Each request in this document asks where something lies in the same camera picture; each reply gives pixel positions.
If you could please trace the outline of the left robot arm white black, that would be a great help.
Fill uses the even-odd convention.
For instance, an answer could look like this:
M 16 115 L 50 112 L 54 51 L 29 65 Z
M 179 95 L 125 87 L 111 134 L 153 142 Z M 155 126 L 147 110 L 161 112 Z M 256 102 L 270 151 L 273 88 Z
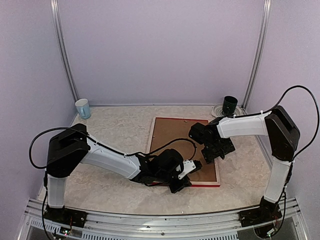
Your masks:
M 196 169 L 175 149 L 159 155 L 113 149 L 92 137 L 84 124 L 76 124 L 53 136 L 47 156 L 47 203 L 50 214 L 63 223 L 70 218 L 65 205 L 67 178 L 79 164 L 96 166 L 145 186 L 168 185 L 176 193 L 191 185 L 188 174 Z

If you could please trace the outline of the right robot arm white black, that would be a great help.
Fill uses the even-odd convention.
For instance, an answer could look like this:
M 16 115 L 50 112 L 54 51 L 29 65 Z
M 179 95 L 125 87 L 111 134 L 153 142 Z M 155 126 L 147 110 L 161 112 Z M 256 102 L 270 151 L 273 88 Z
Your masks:
M 207 163 L 235 151 L 232 137 L 267 136 L 273 157 L 267 187 L 259 207 L 242 211 L 240 218 L 250 225 L 282 216 L 279 201 L 290 180 L 300 139 L 298 127 L 282 106 L 256 114 L 217 117 L 206 125 L 195 123 L 188 136 L 204 146 L 201 152 Z

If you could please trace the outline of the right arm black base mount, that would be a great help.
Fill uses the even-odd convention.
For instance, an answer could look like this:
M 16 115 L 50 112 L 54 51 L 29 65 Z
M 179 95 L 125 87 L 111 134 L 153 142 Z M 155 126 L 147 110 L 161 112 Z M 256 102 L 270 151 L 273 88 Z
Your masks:
M 281 217 L 282 213 L 279 209 L 270 212 L 267 209 L 262 209 L 259 207 L 239 212 L 239 220 L 243 228 L 270 222 L 276 219 L 280 219 Z

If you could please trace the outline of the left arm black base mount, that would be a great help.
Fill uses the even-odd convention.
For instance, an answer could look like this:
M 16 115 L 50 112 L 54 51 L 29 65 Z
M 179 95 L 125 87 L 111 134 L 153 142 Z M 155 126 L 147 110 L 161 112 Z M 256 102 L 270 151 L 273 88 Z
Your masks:
M 70 227 L 84 228 L 88 213 L 70 208 L 47 207 L 44 211 L 44 219 Z

